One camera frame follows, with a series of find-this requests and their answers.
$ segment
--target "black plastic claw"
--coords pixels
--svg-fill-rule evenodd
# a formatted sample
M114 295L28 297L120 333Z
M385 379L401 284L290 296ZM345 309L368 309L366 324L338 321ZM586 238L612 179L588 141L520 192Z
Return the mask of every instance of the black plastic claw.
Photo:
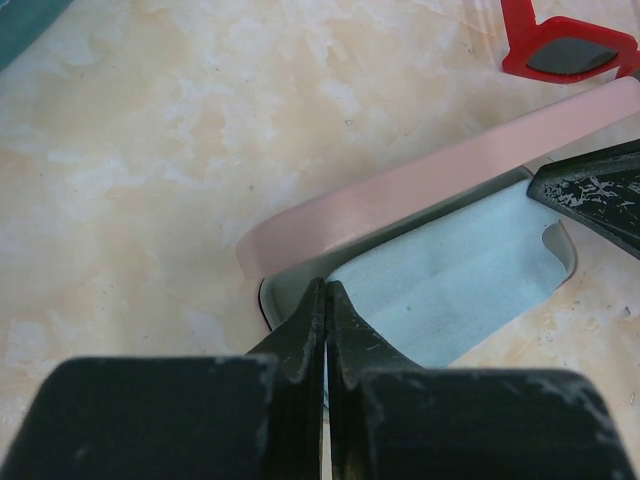
M349 469L373 475L358 478L635 478L602 397L576 373L381 372L361 389L366 462Z
M327 286L326 322L333 478L373 478L360 380L370 371L424 369L358 315L339 282Z
M275 371L265 355L67 361L0 479L264 479Z
M269 415L267 478L321 476L325 290L321 278L312 280L291 317L247 353L279 360Z
M527 195L640 259L640 140L545 165Z

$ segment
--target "marble surface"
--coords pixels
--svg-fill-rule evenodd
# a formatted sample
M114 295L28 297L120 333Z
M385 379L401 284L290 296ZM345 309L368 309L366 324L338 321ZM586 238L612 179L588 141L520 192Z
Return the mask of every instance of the marble surface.
M535 6L640 32L637 0ZM511 77L506 51L499 0L74 0L0 73L0 452L66 358L260 340L234 256L258 221L613 78ZM576 274L456 364L585 373L640 465L640 262L568 227Z

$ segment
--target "sunglasses lens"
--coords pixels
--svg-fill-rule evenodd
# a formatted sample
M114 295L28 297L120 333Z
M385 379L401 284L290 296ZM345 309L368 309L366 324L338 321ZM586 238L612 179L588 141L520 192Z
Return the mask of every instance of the sunglasses lens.
M616 58L618 52L603 45L563 37L547 43L533 54L527 65L539 72L576 75L601 67Z

